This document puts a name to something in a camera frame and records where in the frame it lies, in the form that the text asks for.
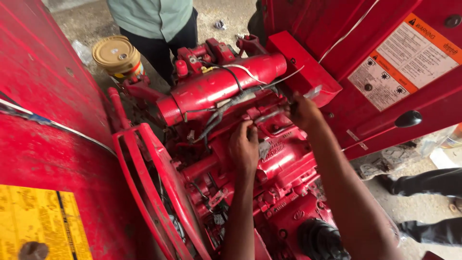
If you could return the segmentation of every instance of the green shirt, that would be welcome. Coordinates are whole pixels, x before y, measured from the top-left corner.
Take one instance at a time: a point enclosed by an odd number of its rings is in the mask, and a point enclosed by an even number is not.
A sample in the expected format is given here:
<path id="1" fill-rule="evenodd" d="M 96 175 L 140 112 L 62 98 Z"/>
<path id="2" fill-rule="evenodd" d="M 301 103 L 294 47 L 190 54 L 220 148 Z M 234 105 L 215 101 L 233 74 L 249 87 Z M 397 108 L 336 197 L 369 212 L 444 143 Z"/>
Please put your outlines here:
<path id="1" fill-rule="evenodd" d="M 149 39 L 173 37 L 186 25 L 193 12 L 192 0 L 107 0 L 115 23 Z"/>

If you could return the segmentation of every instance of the black trousers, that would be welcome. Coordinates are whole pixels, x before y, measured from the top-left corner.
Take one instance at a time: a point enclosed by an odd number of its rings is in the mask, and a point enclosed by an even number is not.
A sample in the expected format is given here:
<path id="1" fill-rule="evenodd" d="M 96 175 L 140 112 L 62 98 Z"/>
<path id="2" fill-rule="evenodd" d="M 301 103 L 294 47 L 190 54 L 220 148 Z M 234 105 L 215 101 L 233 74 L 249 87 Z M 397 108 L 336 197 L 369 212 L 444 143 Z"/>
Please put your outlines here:
<path id="1" fill-rule="evenodd" d="M 197 11 L 193 8 L 191 17 L 186 25 L 169 42 L 165 39 L 149 39 L 133 34 L 120 27 L 120 34 L 128 38 L 130 43 L 149 61 L 159 75 L 173 86 L 173 65 L 170 51 L 178 56 L 178 49 L 182 47 L 195 48 L 197 46 Z"/>
<path id="2" fill-rule="evenodd" d="M 434 170 L 415 176 L 405 176 L 391 187 L 395 195 L 439 194 L 462 198 L 462 168 Z M 425 224 L 405 221 L 398 224 L 403 234 L 419 243 L 462 247 L 462 217 Z"/>

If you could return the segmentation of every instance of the person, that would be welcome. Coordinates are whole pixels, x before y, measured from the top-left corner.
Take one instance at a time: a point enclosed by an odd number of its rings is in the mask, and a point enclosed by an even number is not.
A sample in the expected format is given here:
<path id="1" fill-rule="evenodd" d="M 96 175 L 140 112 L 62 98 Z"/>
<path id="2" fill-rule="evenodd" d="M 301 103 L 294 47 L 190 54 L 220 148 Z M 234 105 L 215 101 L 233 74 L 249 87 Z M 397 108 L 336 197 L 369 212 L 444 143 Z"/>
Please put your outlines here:
<path id="1" fill-rule="evenodd" d="M 310 137 L 343 247 L 352 259 L 403 259 L 382 208 L 341 152 L 321 112 L 312 101 L 298 93 L 294 94 L 294 100 L 296 111 L 291 114 L 287 108 L 286 115 Z M 257 129 L 252 124 L 252 121 L 241 123 L 230 140 L 231 156 L 239 174 L 226 224 L 222 260 L 255 259 L 252 200 L 259 155 Z"/>
<path id="2" fill-rule="evenodd" d="M 456 197 L 459 201 L 462 199 L 462 168 L 439 169 L 398 179 L 385 174 L 376 178 L 392 195 L 409 197 L 416 194 L 438 194 Z M 397 226 L 404 236 L 419 243 L 462 247 L 462 217 L 433 224 L 404 221 Z"/>
<path id="3" fill-rule="evenodd" d="M 107 0 L 120 33 L 173 86 L 170 51 L 197 46 L 197 11 L 192 0 Z"/>

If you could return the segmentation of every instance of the plastic bag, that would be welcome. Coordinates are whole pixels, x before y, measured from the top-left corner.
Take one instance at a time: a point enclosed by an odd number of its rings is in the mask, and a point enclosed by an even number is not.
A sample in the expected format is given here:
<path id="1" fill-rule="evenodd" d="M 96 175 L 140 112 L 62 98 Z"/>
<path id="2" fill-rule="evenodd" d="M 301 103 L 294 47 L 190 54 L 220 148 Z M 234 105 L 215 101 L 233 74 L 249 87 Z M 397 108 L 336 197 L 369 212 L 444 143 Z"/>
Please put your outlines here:
<path id="1" fill-rule="evenodd" d="M 88 65 L 93 59 L 93 57 L 91 56 L 91 49 L 83 45 L 78 40 L 74 40 L 71 45 L 72 45 L 72 48 L 77 53 L 77 55 L 79 56 L 82 63 L 85 65 Z"/>

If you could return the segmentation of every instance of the paint bucket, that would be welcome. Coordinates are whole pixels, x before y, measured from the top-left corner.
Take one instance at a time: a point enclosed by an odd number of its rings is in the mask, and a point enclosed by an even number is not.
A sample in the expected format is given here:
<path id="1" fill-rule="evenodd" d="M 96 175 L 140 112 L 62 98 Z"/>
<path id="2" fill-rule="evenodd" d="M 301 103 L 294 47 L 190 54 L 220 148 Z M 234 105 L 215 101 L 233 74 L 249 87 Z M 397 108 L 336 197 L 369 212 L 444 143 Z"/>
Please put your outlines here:
<path id="1" fill-rule="evenodd" d="M 139 51 L 125 36 L 113 35 L 100 40 L 93 46 L 92 56 L 119 87 L 126 79 L 145 75 Z"/>

